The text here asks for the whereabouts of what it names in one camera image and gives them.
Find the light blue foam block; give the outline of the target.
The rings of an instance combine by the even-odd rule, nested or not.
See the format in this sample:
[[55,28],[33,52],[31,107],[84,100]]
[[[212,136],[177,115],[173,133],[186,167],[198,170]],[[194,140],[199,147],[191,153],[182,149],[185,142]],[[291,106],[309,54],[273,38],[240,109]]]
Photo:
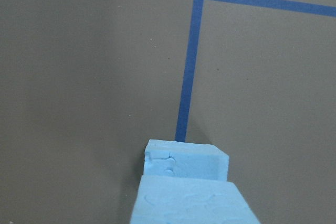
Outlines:
[[149,140],[144,175],[226,181],[229,156],[214,145]]
[[259,223],[235,184],[143,175],[131,223]]

